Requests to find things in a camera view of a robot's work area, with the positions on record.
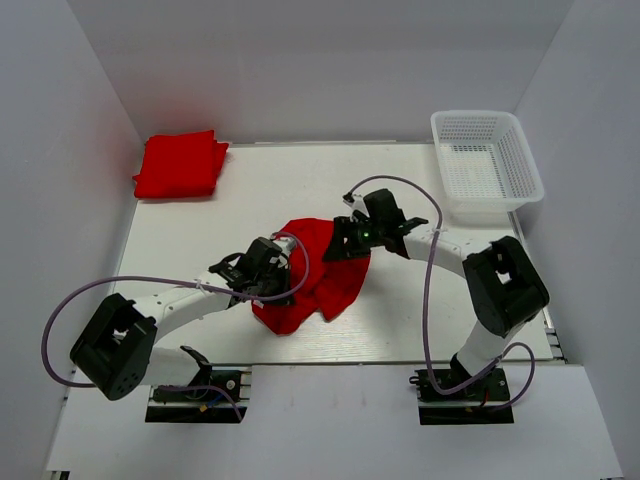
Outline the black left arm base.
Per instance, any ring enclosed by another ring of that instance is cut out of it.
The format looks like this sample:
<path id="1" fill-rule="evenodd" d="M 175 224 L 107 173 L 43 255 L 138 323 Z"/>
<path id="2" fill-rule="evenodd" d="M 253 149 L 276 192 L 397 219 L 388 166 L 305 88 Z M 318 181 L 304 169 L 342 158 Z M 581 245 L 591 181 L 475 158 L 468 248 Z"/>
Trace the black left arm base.
<path id="1" fill-rule="evenodd" d="M 205 380 L 214 389 L 170 391 L 153 388 L 145 422 L 166 424 L 240 424 L 250 400 L 249 367 L 212 370 Z"/>

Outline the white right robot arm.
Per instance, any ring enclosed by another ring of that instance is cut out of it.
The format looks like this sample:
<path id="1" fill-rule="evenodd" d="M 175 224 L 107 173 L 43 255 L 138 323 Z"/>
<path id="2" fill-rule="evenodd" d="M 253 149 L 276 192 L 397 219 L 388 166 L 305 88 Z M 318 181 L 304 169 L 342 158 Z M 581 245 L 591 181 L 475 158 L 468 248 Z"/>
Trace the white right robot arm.
<path id="1" fill-rule="evenodd" d="M 440 395 L 472 399 L 488 385 L 487 375 L 513 349 L 513 338 L 549 303 L 547 288 L 519 240 L 504 236 L 485 245 L 459 238 L 420 217 L 408 218 L 388 189 L 343 197 L 347 216 L 333 221 L 323 255 L 326 262 L 365 258 L 382 247 L 404 259 L 423 261 L 466 281 L 476 322 L 450 361 L 451 386 L 427 375 Z"/>

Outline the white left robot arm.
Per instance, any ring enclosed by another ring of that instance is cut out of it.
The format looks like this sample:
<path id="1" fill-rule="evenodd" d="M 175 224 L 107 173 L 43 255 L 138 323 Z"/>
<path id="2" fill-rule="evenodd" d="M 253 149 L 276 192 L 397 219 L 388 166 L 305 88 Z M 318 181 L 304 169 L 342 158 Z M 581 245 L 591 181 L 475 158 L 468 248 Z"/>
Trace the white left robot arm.
<path id="1" fill-rule="evenodd" d="M 224 257 L 191 282 L 135 299 L 114 293 L 100 303 L 70 359 L 111 401 L 140 385 L 202 398 L 211 387 L 211 363 L 192 347 L 161 348 L 159 341 L 249 300 L 291 301 L 290 257 L 298 250 L 291 236 L 259 237 L 246 252 Z"/>

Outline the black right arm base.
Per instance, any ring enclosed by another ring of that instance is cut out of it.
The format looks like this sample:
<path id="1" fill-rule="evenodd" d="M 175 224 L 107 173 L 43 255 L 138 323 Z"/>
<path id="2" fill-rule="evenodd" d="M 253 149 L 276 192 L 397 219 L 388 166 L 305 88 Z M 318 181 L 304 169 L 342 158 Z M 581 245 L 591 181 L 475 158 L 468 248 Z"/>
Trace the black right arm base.
<path id="1" fill-rule="evenodd" d="M 498 407 L 511 399 L 502 368 L 451 395 L 439 394 L 429 381 L 427 370 L 416 370 L 409 377 L 418 401 L 422 426 L 506 425 L 514 423 L 512 407 Z"/>

